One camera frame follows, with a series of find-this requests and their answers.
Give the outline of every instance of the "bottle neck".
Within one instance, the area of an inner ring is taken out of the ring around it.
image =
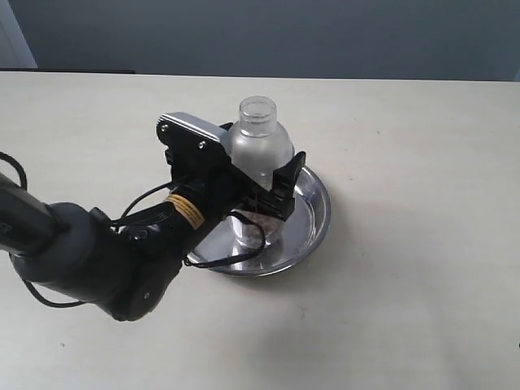
[[[240,104],[240,131],[247,137],[267,137],[276,130],[276,104],[268,97],[248,97]]]

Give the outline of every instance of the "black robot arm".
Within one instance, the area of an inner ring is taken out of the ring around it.
[[[51,302],[33,284],[78,300],[50,306],[93,303],[119,321],[140,319],[159,303],[186,256],[233,209],[282,220],[294,210],[305,153],[275,171],[266,191],[231,164],[228,129],[185,113],[161,116],[157,134],[171,165],[171,182],[161,187],[170,194],[117,220],[98,208],[88,212],[72,203],[38,201],[26,191],[21,166],[0,154],[21,179],[18,186],[0,174],[0,249],[10,253],[15,270],[44,303]]]

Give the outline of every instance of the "table surface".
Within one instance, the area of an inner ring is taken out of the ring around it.
[[[0,73],[0,91],[0,150],[44,202],[115,218],[168,180],[162,113],[219,124],[253,94],[332,200],[301,265],[183,269],[135,323],[40,305],[0,254],[0,388],[520,385],[520,84]]]

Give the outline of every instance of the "bottle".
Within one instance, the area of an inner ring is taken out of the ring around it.
[[[287,130],[276,118],[276,104],[268,97],[252,96],[240,104],[239,120],[231,133],[233,165],[266,190],[272,187],[273,171],[294,157],[294,146]],[[276,242],[284,229],[284,222],[248,211],[240,211],[248,219],[262,226],[266,244]],[[262,243],[258,228],[244,225],[231,218],[235,238],[239,244],[257,248]]]

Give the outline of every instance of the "silver plate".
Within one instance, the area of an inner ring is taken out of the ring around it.
[[[287,270],[321,244],[331,222],[331,199],[322,181],[304,167],[295,187],[296,207],[280,240],[260,255],[231,266],[211,268],[233,276],[264,276]],[[192,262],[209,262],[247,251],[235,241],[229,221],[223,221],[188,255]]]

